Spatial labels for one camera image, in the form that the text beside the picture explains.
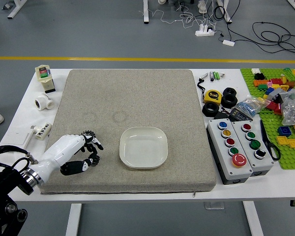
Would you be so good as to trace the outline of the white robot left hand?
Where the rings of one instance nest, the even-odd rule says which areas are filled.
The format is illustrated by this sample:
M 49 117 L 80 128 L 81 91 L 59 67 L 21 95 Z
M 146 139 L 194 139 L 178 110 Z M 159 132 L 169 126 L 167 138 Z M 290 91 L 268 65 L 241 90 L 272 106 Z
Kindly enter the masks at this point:
M 73 155 L 79 151 L 88 150 L 90 156 L 82 161 L 70 161 Z M 92 131 L 85 131 L 81 135 L 64 135 L 56 141 L 42 155 L 38 164 L 30 168 L 39 175 L 41 184 L 45 184 L 55 170 L 65 175 L 75 175 L 86 171 L 90 166 L 98 164 L 100 157 L 97 150 L 103 150 L 102 144 Z

